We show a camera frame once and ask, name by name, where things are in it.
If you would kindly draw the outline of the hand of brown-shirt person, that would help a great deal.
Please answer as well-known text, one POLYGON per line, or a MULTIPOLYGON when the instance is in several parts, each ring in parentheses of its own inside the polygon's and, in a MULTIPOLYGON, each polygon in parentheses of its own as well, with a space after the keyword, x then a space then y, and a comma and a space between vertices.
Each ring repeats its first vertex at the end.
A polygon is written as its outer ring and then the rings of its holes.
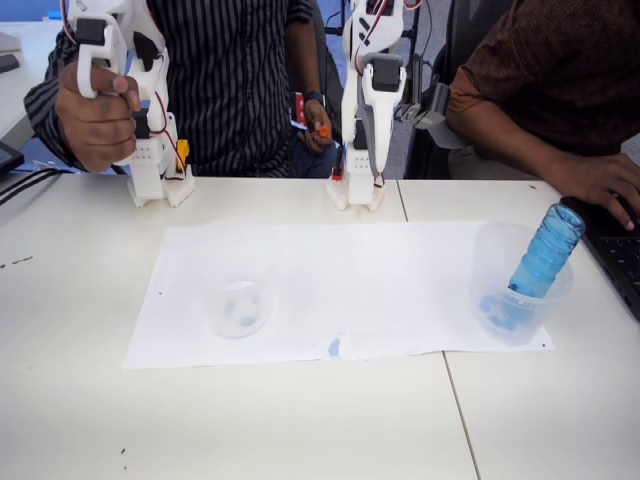
POLYGON ((627 231, 639 222, 639 167, 625 154, 570 157, 558 185, 564 196, 606 209, 627 231))

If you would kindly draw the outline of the right hand of striped-shirt person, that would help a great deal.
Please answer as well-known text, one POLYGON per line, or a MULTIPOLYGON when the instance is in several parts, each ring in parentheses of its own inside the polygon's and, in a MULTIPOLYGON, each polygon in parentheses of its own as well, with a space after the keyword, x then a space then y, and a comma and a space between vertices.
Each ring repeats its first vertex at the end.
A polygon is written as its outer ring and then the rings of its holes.
POLYGON ((136 150, 132 114, 141 101, 135 79, 93 66, 91 86, 94 98, 80 94, 78 64, 67 65, 59 76, 55 113, 64 143, 91 173, 102 173, 136 150))

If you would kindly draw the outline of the left hand of striped-shirt person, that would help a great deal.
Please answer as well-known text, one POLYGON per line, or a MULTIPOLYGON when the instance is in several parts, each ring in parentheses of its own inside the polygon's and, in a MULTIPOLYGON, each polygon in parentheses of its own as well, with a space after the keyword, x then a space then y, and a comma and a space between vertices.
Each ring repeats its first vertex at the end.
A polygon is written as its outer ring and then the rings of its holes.
POLYGON ((324 106, 317 100, 304 103, 307 130, 299 134, 299 139, 313 153, 323 153, 332 144, 331 122, 324 106))

